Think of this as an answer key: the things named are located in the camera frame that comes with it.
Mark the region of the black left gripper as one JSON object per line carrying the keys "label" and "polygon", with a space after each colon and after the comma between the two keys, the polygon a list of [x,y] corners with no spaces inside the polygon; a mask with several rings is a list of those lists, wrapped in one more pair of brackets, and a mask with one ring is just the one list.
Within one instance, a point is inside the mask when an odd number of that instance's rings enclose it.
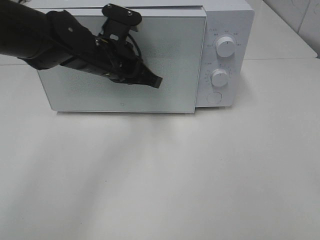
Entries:
{"label": "black left gripper", "polygon": [[112,82],[144,85],[158,89],[162,78],[140,62],[140,49],[130,35],[142,22],[139,12],[108,3],[101,32],[94,35],[68,11],[49,11],[50,37],[54,55],[46,68],[55,66],[108,77]]}

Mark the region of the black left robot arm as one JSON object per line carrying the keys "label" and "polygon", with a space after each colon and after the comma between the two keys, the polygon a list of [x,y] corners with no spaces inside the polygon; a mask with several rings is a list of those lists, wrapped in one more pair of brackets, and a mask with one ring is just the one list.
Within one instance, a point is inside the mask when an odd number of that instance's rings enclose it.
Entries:
{"label": "black left robot arm", "polygon": [[162,78],[145,64],[130,31],[142,22],[133,10],[107,4],[98,35],[68,11],[40,12],[26,5],[0,3],[0,53],[36,70],[62,66],[110,79],[114,83],[159,88]]}

